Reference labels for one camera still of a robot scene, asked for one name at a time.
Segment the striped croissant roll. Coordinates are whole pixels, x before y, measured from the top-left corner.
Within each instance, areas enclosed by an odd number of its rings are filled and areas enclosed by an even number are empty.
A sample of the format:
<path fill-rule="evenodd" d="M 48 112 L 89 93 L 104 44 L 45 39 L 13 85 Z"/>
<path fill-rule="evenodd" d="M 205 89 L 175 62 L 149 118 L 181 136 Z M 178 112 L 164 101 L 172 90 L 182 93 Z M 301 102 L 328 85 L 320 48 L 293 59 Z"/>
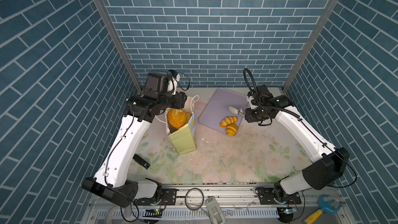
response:
<path fill-rule="evenodd" d="M 237 121 L 238 121 L 237 116 L 228 116 L 222 120 L 222 122 L 220 123 L 220 126 L 225 128 L 230 124 L 235 124 Z"/>

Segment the sesame oval bread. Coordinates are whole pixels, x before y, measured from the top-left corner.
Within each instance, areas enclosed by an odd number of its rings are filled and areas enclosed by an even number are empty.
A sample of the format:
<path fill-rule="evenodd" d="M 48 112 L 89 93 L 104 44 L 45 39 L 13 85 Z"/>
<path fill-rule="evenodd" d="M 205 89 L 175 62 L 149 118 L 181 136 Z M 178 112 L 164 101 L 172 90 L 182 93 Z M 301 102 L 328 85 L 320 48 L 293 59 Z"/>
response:
<path fill-rule="evenodd" d="M 180 129 L 187 123 L 187 113 L 171 108 L 167 113 L 167 120 L 172 127 Z"/>

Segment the white metal tongs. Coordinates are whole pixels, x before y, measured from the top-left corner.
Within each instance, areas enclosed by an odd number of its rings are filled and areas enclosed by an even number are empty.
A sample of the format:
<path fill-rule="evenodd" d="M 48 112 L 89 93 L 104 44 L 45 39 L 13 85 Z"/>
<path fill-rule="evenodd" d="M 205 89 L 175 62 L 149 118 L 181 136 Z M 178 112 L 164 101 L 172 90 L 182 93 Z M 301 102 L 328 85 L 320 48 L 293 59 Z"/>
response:
<path fill-rule="evenodd" d="M 245 113 L 244 113 L 244 111 L 243 111 L 242 109 L 238 110 L 238 109 L 236 109 L 235 107 L 230 106 L 230 107 L 229 107 L 229 111 L 230 111 L 231 113 L 235 114 L 235 115 L 242 115 L 242 116 L 245 116 Z"/>

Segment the paper bag with floral sides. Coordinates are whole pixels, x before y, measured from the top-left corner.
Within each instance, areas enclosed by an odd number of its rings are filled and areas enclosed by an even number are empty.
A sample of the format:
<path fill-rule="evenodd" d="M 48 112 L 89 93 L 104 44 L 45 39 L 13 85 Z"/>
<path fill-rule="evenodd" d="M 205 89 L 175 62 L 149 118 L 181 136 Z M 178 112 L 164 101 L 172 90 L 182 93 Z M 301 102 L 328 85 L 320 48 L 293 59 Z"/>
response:
<path fill-rule="evenodd" d="M 186 123 L 180 129 L 172 127 L 167 120 L 167 113 L 171 108 L 167 108 L 165 112 L 165 121 L 161 120 L 162 123 L 166 124 L 166 132 L 170 142 L 173 144 L 175 150 L 179 155 L 183 155 L 197 149 L 195 142 L 195 114 L 194 105 L 200 99 L 198 95 L 194 97 L 188 97 L 184 108 L 182 109 L 185 113 L 192 115 L 188 123 Z"/>

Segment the triangular toast bread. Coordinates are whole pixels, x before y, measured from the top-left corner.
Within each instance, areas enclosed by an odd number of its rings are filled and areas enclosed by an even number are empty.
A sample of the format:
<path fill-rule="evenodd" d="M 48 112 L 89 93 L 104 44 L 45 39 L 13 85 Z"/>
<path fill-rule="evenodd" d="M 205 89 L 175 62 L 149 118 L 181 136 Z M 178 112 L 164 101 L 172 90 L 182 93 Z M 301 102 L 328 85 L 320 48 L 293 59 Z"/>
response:
<path fill-rule="evenodd" d="M 186 113 L 186 123 L 189 122 L 189 120 L 191 119 L 192 115 L 190 113 Z"/>

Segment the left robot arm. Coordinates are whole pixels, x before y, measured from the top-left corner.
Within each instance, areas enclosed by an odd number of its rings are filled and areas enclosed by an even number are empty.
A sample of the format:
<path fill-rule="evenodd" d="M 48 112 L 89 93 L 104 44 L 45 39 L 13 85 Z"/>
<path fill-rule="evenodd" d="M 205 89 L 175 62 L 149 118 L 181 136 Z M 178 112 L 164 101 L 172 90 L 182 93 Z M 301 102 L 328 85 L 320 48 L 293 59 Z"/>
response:
<path fill-rule="evenodd" d="M 95 175 L 83 180 L 84 190 L 123 208 L 140 201 L 156 204 L 161 200 L 161 183 L 149 178 L 131 181 L 127 173 L 154 118 L 168 108 L 183 109 L 187 96 L 184 91 L 177 91 L 179 80 L 180 75 L 175 70 L 147 75 L 142 93 L 126 101 L 114 143 Z"/>

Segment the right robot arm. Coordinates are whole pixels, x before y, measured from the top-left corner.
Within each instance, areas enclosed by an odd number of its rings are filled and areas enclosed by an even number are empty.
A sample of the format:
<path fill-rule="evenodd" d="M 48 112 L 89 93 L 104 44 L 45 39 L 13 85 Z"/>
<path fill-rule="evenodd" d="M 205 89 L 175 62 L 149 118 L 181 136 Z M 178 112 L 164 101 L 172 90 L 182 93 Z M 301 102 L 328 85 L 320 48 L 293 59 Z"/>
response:
<path fill-rule="evenodd" d="M 274 97 L 267 86 L 249 87 L 245 120 L 264 125 L 265 120 L 281 123 L 304 148 L 311 165 L 301 172 L 274 184 L 273 197 L 285 203 L 298 193 L 308 189 L 321 190 L 343 176 L 348 165 L 349 152 L 337 148 L 313 128 L 293 102 L 285 95 Z"/>

